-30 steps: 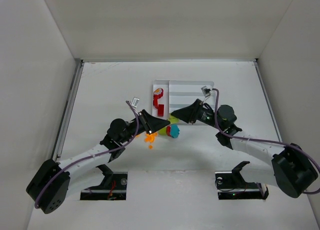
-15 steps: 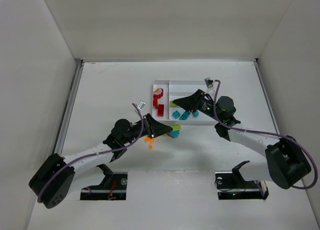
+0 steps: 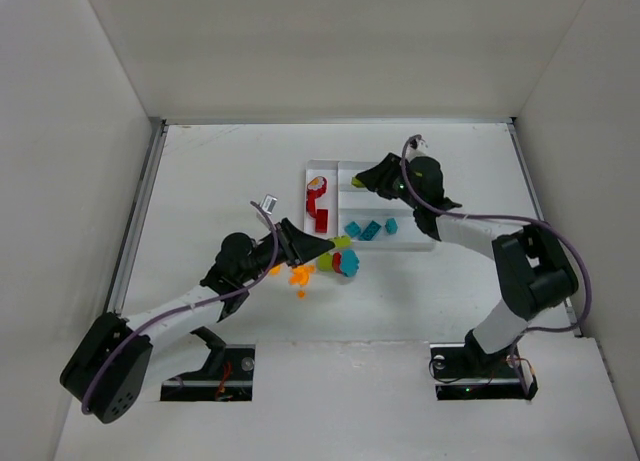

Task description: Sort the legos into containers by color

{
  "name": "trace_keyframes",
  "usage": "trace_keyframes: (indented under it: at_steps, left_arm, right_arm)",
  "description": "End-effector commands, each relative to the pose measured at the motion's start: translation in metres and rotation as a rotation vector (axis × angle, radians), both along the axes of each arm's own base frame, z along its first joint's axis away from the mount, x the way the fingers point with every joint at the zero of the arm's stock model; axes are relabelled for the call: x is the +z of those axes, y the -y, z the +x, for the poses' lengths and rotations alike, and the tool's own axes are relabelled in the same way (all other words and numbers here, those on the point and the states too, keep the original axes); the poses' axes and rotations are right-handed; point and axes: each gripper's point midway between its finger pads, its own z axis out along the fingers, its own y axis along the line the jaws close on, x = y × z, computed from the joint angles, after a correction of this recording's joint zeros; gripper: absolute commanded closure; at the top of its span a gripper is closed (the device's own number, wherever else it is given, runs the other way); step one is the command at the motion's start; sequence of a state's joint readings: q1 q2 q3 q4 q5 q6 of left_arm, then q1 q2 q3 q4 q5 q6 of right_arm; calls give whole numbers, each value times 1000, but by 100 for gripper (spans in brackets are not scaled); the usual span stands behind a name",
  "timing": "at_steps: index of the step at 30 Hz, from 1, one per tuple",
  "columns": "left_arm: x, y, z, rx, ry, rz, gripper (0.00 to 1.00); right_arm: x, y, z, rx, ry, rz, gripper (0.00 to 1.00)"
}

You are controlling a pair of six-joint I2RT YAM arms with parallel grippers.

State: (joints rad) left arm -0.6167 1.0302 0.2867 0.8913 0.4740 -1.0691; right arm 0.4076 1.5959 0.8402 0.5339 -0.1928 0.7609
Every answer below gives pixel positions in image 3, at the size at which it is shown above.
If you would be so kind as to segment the teal square lego brick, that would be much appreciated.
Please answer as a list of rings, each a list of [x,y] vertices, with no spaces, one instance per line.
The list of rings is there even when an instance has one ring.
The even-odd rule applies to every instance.
[[[347,225],[344,226],[344,232],[350,238],[358,238],[362,233],[362,228],[360,227],[360,225],[357,222],[351,221]]]

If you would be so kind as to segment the blue lego brick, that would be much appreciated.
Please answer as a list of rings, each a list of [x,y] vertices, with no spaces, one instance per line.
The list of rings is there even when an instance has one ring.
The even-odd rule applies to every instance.
[[[385,231],[388,235],[395,235],[398,231],[398,224],[395,218],[388,218],[385,221]]]

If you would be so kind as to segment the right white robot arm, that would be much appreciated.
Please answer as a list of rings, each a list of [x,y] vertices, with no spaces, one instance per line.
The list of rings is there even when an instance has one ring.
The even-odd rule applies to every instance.
[[[440,163],[427,156],[408,162],[388,154],[357,173],[351,184],[412,209],[418,229],[431,239],[455,244],[495,263],[500,299],[465,336],[467,364],[485,367],[505,357],[514,341],[543,311],[574,294],[578,279],[557,237],[534,220],[478,220],[458,211],[444,192]]]

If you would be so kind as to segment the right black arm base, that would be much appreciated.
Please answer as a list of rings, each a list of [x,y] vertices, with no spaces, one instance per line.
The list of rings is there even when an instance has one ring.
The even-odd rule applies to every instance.
[[[438,401],[531,401],[538,393],[535,370],[517,347],[490,355],[465,343],[436,343],[429,350]]]

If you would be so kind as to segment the red flower lego piece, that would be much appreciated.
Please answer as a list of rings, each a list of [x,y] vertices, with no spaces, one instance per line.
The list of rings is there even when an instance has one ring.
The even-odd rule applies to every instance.
[[[326,193],[326,190],[327,180],[324,176],[314,177],[306,186],[306,192],[309,196],[320,197]]]

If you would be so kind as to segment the red lego with blue brick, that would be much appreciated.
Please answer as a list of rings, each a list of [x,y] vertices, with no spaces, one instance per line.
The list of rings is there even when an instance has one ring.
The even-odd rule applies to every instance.
[[[318,194],[315,191],[308,191],[306,193],[306,212],[313,219],[315,219],[317,216],[317,199]]]

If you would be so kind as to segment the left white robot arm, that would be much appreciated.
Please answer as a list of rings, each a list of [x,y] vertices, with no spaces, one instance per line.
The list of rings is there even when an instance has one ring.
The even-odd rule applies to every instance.
[[[98,316],[59,377],[82,412],[104,424],[119,419],[153,380],[181,373],[175,362],[162,360],[163,351],[235,314],[272,268],[302,266],[335,247],[288,219],[269,229],[260,240],[241,232],[226,236],[213,266],[186,294],[136,315]]]

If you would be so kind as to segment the red rectangular lego brick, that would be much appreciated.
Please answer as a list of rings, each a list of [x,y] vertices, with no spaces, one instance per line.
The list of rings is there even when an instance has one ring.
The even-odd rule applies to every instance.
[[[315,216],[314,231],[319,234],[328,232],[329,211],[327,209],[318,209]]]

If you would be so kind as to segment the green lego brick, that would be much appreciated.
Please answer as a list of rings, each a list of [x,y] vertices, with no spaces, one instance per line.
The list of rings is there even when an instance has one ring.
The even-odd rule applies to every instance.
[[[352,244],[352,239],[348,235],[336,236],[330,239],[336,249],[346,249]]]

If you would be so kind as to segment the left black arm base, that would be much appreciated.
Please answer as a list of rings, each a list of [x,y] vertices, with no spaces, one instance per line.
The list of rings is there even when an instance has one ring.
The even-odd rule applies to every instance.
[[[162,402],[250,402],[256,347],[227,344],[206,327],[191,332],[188,341],[205,348],[207,356],[195,369],[184,371],[162,383]]]

